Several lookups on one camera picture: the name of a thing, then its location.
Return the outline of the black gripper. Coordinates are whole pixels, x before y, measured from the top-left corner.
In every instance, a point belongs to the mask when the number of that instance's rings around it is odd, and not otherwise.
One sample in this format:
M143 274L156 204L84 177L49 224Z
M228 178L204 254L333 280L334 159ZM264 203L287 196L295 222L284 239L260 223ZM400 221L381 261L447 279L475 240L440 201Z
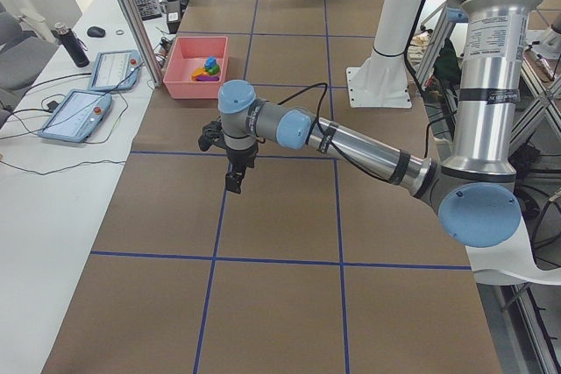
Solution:
M246 169L255 167L255 159L258 155L258 149L228 149L226 153L227 158L231 163L232 171L225 174L225 188L231 193L240 194L242 192L242 182L245 177Z

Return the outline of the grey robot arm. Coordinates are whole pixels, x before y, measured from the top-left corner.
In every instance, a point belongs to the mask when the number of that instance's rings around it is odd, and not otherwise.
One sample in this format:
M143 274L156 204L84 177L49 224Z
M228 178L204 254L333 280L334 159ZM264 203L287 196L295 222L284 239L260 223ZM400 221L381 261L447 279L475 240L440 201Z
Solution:
M522 224L509 138L528 18L543 0L450 1L468 27L449 158L419 158L315 112L261 99L249 82L234 80L218 93L218 143L232 167L226 188L240 192L260 139L293 150L309 146L407 189L463 245L486 248L508 240Z

